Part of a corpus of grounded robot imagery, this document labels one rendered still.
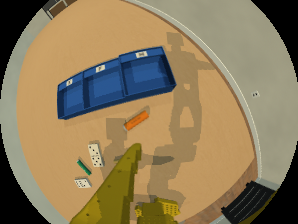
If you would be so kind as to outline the blue bin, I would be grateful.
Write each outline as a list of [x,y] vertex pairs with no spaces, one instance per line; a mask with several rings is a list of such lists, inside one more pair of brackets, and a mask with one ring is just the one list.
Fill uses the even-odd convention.
[[118,56],[58,84],[58,119],[68,120],[118,104],[172,92],[177,85],[162,46]]

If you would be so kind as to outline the green battery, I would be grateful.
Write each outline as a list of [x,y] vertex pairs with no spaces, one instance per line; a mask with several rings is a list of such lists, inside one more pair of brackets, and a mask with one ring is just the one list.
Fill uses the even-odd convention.
[[92,173],[84,166],[84,164],[80,161],[77,160],[76,161],[78,163],[78,165],[90,176]]

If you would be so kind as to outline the orange battery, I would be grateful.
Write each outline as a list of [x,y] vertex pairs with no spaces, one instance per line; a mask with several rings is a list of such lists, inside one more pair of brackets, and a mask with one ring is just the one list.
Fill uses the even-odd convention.
[[133,127],[137,126],[138,124],[140,124],[141,122],[143,122],[145,119],[147,119],[149,117],[149,115],[147,114],[147,112],[144,110],[143,112],[141,112],[140,114],[138,114],[137,116],[135,116],[134,118],[132,118],[130,121],[126,122],[123,125],[124,130],[129,131],[130,129],[132,129]]

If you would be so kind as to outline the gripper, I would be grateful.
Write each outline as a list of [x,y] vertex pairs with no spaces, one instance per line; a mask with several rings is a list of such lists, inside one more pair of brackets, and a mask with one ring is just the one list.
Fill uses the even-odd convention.
[[[134,143],[69,224],[130,224],[130,202],[133,202],[134,197],[138,161],[141,161],[141,143]],[[250,224],[265,209],[278,189],[261,209],[238,224]]]

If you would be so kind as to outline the white domino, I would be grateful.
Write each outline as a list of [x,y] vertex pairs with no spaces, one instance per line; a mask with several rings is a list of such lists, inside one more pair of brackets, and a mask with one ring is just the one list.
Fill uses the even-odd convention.
[[92,187],[92,185],[90,184],[90,182],[89,182],[89,180],[87,178],[75,179],[74,181],[75,181],[75,183],[77,184],[77,186],[79,188],[89,188],[89,187]]
[[94,167],[104,167],[103,158],[101,155],[99,143],[88,144],[89,153]]

